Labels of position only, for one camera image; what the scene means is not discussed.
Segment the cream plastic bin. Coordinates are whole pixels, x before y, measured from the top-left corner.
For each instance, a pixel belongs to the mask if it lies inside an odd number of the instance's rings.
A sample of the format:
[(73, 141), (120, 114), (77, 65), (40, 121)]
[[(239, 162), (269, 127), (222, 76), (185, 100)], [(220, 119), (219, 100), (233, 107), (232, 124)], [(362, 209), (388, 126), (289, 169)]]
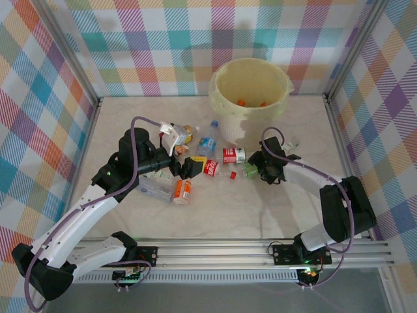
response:
[[(208, 98), (222, 138), (248, 148), (257, 146), (262, 131), (285, 111), (293, 91), (290, 77), (277, 65), (243, 58), (225, 63), (212, 75)], [(246, 107), (237, 105), (239, 99)], [(262, 102), (268, 106), (260, 108)]]

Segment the aluminium corner post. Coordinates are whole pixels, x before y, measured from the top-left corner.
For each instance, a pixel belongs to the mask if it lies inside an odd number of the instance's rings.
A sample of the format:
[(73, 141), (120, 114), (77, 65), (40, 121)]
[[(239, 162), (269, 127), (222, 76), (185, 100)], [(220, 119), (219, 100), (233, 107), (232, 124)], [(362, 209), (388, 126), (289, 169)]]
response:
[(51, 33), (57, 47), (60, 49), (63, 57), (68, 62), (69, 67), (78, 79), (79, 84), (83, 87), (87, 97), (92, 101), (94, 106), (99, 106), (100, 97), (94, 90), (92, 83), (88, 79), (84, 69), (78, 61), (76, 53), (72, 49), (50, 6), (47, 4), (46, 0), (30, 0), (30, 2), (38, 12), (40, 19), (45, 23), (48, 31)]
[(342, 47), (331, 71), (323, 97), (331, 104), (347, 78), (390, 0), (358, 0), (360, 5), (343, 32)]

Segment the aluminium side rail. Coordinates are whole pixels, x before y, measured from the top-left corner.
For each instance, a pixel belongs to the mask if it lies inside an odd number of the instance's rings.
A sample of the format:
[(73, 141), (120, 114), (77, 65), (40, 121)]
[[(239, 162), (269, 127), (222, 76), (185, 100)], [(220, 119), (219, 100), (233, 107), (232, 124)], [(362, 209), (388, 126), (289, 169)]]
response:
[(85, 192), (85, 189), (91, 183), (92, 175), (91, 174), (88, 175), (90, 178), (85, 183), (83, 179), (83, 174), (85, 174), (87, 171), (85, 169), (85, 162), (87, 159), (89, 147), (91, 145), (91, 141), (92, 141), (93, 134), (94, 134), (94, 129), (96, 127), (104, 99), (105, 99), (104, 97), (100, 97), (98, 99), (98, 102), (95, 103), (93, 106), (91, 118), (89, 122), (87, 123), (87, 127), (85, 129), (85, 137), (81, 146), (81, 150), (76, 155), (76, 169), (74, 170), (72, 182), (68, 190), (64, 194), (65, 206), (62, 209), (58, 210), (55, 222), (58, 222), (58, 220), (70, 210), (72, 205), (75, 204), (76, 201), (78, 201), (79, 196)]
[(346, 189), (348, 191), (349, 199), (352, 201), (355, 232), (356, 235), (362, 235), (375, 226), (376, 216), (361, 180), (354, 176), (348, 151), (344, 145), (341, 131), (337, 125), (336, 115), (326, 95), (323, 95), (323, 102), (336, 143), (336, 148), (338, 150), (343, 173), (348, 180)]

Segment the green-label plastic bottle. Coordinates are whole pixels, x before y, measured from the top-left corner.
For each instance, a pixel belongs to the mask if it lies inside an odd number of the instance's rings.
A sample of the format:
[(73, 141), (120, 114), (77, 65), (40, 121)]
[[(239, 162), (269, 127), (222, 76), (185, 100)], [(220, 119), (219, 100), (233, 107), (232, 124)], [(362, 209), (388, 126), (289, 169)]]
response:
[(245, 162), (242, 165), (242, 175), (244, 178), (253, 179), (254, 177), (259, 176), (258, 168), (256, 165)]

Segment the orange-label plastic bottle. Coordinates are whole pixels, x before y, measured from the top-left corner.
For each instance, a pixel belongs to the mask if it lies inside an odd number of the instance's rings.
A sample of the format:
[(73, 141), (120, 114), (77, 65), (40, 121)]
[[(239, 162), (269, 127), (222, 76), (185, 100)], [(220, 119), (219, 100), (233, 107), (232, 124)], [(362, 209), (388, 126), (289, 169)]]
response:
[(175, 183), (173, 203), (177, 205), (189, 204), (191, 191), (192, 182), (189, 179), (178, 180)]

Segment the small green-white label bottle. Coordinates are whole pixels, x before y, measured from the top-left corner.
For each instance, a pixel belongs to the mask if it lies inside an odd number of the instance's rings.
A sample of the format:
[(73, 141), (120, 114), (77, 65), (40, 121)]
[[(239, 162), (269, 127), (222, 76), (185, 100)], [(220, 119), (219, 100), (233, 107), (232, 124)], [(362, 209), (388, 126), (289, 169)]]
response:
[(150, 173), (143, 174), (142, 177), (156, 181), (160, 184), (172, 185), (174, 176), (170, 170), (162, 169), (159, 171), (152, 171)]
[(300, 144), (300, 140), (297, 137), (293, 137), (290, 140), (285, 141), (281, 148), (286, 153), (288, 153), (289, 151), (292, 151), (293, 149), (295, 149), (296, 147), (298, 147), (299, 144)]

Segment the small circuit board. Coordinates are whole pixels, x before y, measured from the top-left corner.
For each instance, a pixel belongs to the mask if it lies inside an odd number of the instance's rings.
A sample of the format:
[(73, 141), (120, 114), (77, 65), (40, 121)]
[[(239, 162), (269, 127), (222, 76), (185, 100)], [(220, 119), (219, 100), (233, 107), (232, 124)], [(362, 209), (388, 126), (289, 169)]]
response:
[(299, 283), (304, 284), (316, 284), (319, 281), (319, 274), (321, 270), (319, 269), (298, 269), (297, 277)]
[(113, 271), (111, 273), (111, 279), (119, 284), (135, 284), (142, 278), (142, 273), (130, 272), (130, 271)]

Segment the red-label clear bottle red cap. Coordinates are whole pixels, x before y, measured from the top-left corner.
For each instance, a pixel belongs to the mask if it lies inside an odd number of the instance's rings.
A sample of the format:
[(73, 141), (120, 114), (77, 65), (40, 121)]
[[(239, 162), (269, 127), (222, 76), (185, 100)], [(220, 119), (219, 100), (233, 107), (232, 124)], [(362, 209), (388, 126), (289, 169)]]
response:
[(224, 164), (243, 164), (248, 161), (251, 153), (245, 148), (228, 147), (222, 149), (222, 161)]

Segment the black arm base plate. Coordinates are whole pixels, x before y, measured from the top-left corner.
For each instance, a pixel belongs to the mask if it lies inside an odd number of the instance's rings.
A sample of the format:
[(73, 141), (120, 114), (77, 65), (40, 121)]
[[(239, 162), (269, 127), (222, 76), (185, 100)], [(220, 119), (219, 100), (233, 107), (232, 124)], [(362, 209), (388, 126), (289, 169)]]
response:
[(272, 245), (274, 265), (332, 265), (330, 251), (321, 247), (314, 251), (296, 244)]
[(132, 259), (147, 261), (154, 267), (157, 263), (158, 247), (157, 246), (137, 246), (135, 247)]

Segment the aluminium front rail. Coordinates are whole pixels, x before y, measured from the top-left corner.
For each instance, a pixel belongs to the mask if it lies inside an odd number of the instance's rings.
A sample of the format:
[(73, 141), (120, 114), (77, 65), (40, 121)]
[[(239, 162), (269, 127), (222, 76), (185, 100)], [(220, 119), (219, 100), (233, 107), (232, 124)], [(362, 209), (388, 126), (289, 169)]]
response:
[[(272, 269), (267, 252), (270, 239), (142, 239), (139, 246), (156, 246), (156, 268), (160, 270)], [(385, 241), (368, 238), (354, 241), (342, 258), (331, 254), (332, 264), (324, 268), (379, 268), (394, 265), (394, 256)]]

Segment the large clear bluish bottle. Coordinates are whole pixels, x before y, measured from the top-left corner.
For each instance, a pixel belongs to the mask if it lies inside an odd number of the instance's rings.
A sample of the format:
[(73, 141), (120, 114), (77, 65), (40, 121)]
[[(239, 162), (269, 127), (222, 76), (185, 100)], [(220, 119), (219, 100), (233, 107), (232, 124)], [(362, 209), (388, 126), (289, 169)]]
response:
[(173, 200), (173, 188), (171, 186), (162, 185), (146, 177), (139, 178), (137, 189), (143, 194), (167, 203)]

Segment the small blue-label water bottle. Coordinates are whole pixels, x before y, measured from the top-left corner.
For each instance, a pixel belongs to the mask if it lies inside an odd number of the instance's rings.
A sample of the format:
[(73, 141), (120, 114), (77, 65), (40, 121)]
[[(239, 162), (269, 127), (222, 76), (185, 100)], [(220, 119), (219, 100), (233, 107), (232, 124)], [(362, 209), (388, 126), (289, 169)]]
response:
[(219, 122), (213, 120), (209, 128), (203, 133), (197, 145), (196, 154), (200, 157), (213, 157), (219, 137)]

